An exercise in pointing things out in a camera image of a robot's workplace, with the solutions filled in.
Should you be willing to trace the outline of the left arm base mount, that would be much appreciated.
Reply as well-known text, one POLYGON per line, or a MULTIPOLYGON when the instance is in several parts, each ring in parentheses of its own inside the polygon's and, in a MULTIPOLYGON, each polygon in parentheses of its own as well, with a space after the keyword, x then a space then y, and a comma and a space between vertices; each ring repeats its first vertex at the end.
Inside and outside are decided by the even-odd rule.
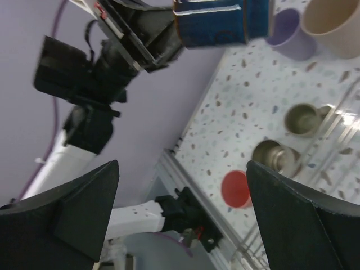
POLYGON ((178 197, 164 195, 155 198, 155 202, 162 208, 161 215, 165 218, 161 232, 184 233, 191 229, 206 252, 211 252, 223 238, 221 231, 189 187, 184 187, 181 191, 176 189, 175 192, 178 197))

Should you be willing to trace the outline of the dark blue mug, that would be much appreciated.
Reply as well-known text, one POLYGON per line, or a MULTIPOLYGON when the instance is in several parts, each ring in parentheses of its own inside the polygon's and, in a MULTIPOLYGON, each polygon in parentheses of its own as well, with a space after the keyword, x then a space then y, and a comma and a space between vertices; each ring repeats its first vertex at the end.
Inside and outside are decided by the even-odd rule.
POLYGON ((246 45, 273 33, 275 1, 174 1, 175 27, 186 48, 246 45))

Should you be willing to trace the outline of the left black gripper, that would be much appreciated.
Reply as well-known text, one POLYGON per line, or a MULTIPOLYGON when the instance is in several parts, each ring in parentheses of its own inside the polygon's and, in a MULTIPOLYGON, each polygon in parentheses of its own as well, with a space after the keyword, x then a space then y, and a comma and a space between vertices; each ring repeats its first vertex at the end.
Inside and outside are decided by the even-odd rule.
POLYGON ((95 1, 92 11, 106 36, 135 70, 168 67, 183 52, 173 7, 142 1, 95 1))

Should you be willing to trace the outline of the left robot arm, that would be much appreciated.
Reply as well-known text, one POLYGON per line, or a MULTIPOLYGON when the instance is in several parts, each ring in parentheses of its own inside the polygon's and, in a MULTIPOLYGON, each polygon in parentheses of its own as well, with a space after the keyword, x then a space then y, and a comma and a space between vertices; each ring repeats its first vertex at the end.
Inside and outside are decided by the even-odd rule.
POLYGON ((182 45, 170 6, 136 1, 96 1, 93 8, 109 35, 101 54, 46 37, 35 73, 37 90, 74 105, 56 146, 20 200, 1 208, 1 245, 103 242, 139 232, 185 230, 183 205, 172 196, 132 208, 113 208, 119 164, 83 174, 113 135, 126 88, 141 70, 166 67, 182 45))

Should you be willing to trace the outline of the small grey-green mug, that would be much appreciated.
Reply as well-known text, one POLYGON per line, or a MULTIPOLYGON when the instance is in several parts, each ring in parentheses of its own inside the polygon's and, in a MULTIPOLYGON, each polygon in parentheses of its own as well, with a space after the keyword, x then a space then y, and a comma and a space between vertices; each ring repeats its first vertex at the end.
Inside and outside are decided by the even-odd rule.
POLYGON ((284 126, 295 136, 311 138, 317 133, 330 110, 330 106, 316 108, 309 103, 296 104, 285 114, 284 126))

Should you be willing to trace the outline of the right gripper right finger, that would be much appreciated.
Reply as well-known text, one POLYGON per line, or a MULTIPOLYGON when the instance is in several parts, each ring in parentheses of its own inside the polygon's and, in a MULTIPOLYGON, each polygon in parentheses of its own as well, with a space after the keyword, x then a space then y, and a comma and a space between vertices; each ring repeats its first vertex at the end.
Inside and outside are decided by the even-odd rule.
POLYGON ((256 161, 246 174, 271 269, 359 269, 359 205, 256 161))

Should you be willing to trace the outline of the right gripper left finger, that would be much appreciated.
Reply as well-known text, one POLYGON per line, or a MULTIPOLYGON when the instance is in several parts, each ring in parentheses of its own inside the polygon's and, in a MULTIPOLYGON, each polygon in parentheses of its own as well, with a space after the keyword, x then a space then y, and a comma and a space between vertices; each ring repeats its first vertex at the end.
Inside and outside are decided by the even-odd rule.
POLYGON ((1 207, 1 269, 92 269, 119 181, 116 160, 1 207))

